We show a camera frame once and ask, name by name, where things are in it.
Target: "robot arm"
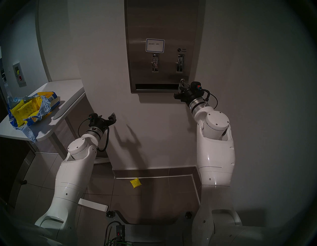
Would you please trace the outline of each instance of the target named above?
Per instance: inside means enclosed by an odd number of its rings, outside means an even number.
[[[227,211],[233,218],[233,224],[241,225],[229,192],[235,164],[234,145],[228,117],[208,104],[210,92],[195,81],[190,85],[181,81],[179,89],[174,98],[186,103],[197,122],[197,165],[202,194],[192,225],[192,240],[195,246],[207,246],[217,227],[212,211]],[[203,99],[204,92],[208,93],[206,99]]]
[[[109,126],[116,122],[113,113],[108,120],[97,114],[90,114],[89,129],[81,138],[68,146],[66,159],[61,163],[55,180],[54,197],[48,211],[41,216],[35,225],[47,229],[49,238],[65,245],[77,245],[75,214],[80,197],[90,180],[97,155],[98,143]]]

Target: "label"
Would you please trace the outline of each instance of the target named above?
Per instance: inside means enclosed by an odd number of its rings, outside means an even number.
[[[146,52],[156,52],[156,53],[164,53],[164,39],[153,39],[147,38],[146,39]]]

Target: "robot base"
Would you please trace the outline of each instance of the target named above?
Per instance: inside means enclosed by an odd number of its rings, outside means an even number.
[[[181,213],[177,221],[172,225],[135,225],[124,222],[114,211],[112,218],[107,218],[108,223],[119,221],[125,226],[125,241],[134,246],[175,246],[184,245],[184,239],[191,243],[191,225],[193,223],[192,213]]]

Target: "stainless steel dispenser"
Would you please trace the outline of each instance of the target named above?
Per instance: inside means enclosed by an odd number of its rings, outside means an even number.
[[[178,91],[188,82],[199,1],[126,0],[126,46],[132,93]]]

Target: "tiled floor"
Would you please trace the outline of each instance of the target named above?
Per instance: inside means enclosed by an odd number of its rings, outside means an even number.
[[[49,208],[54,195],[55,176],[62,159],[57,154],[37,153],[22,185],[14,216],[35,221]],[[196,213],[199,204],[191,176],[140,178],[133,189],[131,179],[115,179],[110,163],[96,164],[84,199],[118,210],[131,224],[171,224],[181,212]],[[104,212],[78,206],[78,245],[102,245],[107,226]]]

